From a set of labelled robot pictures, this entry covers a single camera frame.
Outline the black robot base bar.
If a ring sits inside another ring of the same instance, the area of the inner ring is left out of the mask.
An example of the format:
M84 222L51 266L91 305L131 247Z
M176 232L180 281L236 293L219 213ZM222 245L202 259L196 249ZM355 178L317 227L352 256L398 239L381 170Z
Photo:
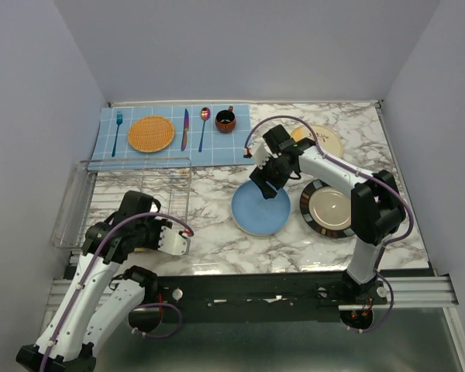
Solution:
M290 274L163 276L155 299L170 308L141 308L129 324L149 331L182 323L339 322L367 317L388 303L378 279L361 287L342 271Z

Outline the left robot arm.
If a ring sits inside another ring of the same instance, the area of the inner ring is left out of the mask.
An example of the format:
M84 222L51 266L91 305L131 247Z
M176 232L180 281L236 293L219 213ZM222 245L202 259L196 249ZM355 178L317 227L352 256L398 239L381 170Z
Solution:
M157 275L132 266L119 268L137 248L156 249L166 219L161 203L138 192L125 193L121 205L85 234L74 278L47 329L22 346L16 362L28 371L92 371L100 349L138 305L159 298Z

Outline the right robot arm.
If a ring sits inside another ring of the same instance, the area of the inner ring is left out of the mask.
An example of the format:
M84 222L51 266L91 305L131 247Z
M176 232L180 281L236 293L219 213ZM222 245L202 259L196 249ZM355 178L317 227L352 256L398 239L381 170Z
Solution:
M250 179L265 199L274 198L292 174L307 174L341 192L350 200L351 229L356 235L353 257L343 272L341 294L349 303L361 302L377 278L386 245L398 241L395 233L411 210L387 170L373 173L333 157L315 136L295 141L282 125L263 135L264 143L246 143L243 156L256 164Z

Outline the blue plate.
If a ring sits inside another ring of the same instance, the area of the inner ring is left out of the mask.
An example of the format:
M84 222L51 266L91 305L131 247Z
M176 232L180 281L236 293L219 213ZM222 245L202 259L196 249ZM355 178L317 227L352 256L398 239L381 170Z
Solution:
M291 200L283 188L275 198L264 199L260 189L252 181L247 181L236 189L231 209L248 233L269 236L286 225L291 215Z

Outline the cream and yellow plate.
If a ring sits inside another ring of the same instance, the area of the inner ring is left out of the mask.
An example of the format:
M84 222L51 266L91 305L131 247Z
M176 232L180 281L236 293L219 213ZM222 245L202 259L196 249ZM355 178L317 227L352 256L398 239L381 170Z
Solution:
M320 147L330 155L341 158L344 147L339 136L329 128L319 125L311 125L313 132L317 136ZM313 138L312 133L305 127L299 126L291 131L291 137L298 142L305 137Z

